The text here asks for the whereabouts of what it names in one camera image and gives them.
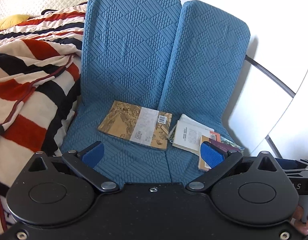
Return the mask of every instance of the black plastic device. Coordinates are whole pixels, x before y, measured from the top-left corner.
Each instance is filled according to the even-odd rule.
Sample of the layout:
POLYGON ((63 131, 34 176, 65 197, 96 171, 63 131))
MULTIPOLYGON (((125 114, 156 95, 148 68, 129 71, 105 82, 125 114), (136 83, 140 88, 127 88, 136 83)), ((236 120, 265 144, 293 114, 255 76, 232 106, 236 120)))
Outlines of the black plastic device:
POLYGON ((120 189, 81 161, 85 152, 33 155, 7 194, 18 222, 0 240, 308 240, 290 224, 299 194, 308 195, 308 160, 229 151, 185 187, 120 189))

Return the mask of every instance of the blue seat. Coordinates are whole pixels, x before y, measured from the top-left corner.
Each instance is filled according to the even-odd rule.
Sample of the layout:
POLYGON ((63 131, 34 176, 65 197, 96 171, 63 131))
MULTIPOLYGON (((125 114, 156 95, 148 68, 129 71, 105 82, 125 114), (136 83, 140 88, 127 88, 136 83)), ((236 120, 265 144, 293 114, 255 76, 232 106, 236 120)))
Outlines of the blue seat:
POLYGON ((114 100, 157 109, 181 12, 180 0, 89 0, 82 48, 81 104, 61 147, 100 140, 97 171, 124 182, 170 182, 164 151, 97 130, 114 100))
POLYGON ((124 182, 183 182, 200 175, 197 156, 139 145, 97 130, 114 100, 185 113, 229 138, 221 115, 249 41, 244 22, 199 1, 89 0, 82 49, 82 102, 61 150, 97 140, 95 170, 124 182))
MULTIPOLYGON (((184 3, 158 110, 182 114, 231 139, 222 113, 233 92, 250 39, 247 25, 201 1, 184 3)), ((202 174, 198 157, 170 147, 166 157, 173 182, 184 184, 202 174)))

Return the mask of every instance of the striped blanket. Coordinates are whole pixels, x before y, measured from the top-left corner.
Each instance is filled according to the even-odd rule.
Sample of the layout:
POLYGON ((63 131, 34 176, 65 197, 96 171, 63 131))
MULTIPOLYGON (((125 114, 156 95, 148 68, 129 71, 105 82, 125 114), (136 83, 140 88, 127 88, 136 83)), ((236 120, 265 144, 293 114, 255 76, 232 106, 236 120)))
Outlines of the striped blanket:
POLYGON ((13 223, 6 193, 39 150, 59 147, 80 95, 86 4, 0 32, 0 233, 13 223))

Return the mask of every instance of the metal rivet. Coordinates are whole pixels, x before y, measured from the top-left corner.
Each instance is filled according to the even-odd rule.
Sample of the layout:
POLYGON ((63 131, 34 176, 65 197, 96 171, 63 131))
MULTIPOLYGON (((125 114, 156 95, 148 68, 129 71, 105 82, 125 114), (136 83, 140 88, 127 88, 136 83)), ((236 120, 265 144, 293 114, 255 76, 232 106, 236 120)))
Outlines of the metal rivet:
POLYGON ((19 240, 26 240, 26 239, 27 239, 27 235, 26 235, 25 232, 18 232, 18 233, 17 233, 17 238, 18 238, 19 240))
POLYGON ((158 191, 158 188, 157 187, 151 187, 149 189, 150 192, 157 192, 158 191))
POLYGON ((281 235, 280 235, 280 239, 281 240, 288 240, 290 238, 290 233, 289 232, 283 232, 281 235))
POLYGON ((189 184, 190 189, 202 189, 204 184, 199 181, 194 181, 189 184))
POLYGON ((116 188, 116 186, 117 186, 116 183, 112 181, 106 181, 100 185, 102 189, 106 189, 106 190, 114 189, 116 188))

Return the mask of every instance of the yellow pillow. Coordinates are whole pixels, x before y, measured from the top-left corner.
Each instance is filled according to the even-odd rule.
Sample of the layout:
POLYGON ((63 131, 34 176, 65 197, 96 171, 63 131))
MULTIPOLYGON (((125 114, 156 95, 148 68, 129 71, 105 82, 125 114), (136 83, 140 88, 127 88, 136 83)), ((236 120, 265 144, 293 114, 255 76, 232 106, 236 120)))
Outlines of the yellow pillow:
POLYGON ((23 14, 15 14, 12 16, 8 16, 7 18, 0 20, 0 31, 6 30, 28 19, 29 16, 23 14))

